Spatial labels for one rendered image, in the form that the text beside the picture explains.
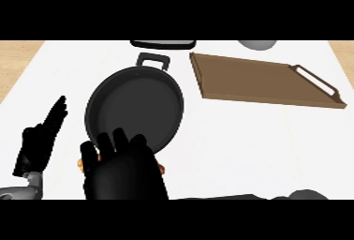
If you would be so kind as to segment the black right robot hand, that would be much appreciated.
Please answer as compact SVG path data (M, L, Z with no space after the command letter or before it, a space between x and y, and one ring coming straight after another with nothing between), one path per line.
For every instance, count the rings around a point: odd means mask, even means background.
M167 201L167 187L160 164L145 135L127 140L121 128L98 136L99 147L91 141L80 146L88 200Z

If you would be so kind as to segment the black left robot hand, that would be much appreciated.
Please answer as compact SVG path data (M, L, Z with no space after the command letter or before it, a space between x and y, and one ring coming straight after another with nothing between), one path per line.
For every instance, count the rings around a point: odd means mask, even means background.
M12 175L24 177L29 173L42 173L52 157L57 135L68 115L67 97L61 97L51 109L46 120L23 131L23 146Z

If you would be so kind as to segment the golden brown croissant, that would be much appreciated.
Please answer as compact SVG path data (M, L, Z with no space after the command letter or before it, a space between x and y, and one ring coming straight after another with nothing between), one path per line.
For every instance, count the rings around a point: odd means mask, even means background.
M85 170L83 170L83 159L80 159L80 160L77 161L77 167L79 167L82 173L85 173ZM167 172L167 170L166 170L164 165L163 165L160 162L158 162L158 167L160 167L161 175L164 175L166 172Z

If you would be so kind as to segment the dark grey pot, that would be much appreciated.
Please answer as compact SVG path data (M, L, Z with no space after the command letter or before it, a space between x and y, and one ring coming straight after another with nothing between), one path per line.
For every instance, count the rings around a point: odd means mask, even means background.
M167 74L170 57L139 54L135 67L116 72L101 83L86 107L85 126L91 141L123 128L132 139L144 134L154 153L169 145L178 133L183 113L183 92Z

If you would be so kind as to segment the brown wooden tray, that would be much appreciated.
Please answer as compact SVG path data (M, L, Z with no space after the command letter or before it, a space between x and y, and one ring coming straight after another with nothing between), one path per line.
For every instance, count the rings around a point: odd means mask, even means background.
M204 98L344 109L340 90L301 65L192 52Z

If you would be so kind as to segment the black flat appliance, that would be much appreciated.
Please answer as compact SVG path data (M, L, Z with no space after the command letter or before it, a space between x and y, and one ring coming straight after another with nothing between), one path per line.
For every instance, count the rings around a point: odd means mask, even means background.
M135 47L157 49L157 50L191 50L195 45L195 40L132 40Z

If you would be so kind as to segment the grey round object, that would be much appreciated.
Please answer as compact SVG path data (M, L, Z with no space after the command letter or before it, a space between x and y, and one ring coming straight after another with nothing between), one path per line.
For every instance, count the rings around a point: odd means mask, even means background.
M278 42L275 40L241 40L239 43L251 50L268 51Z

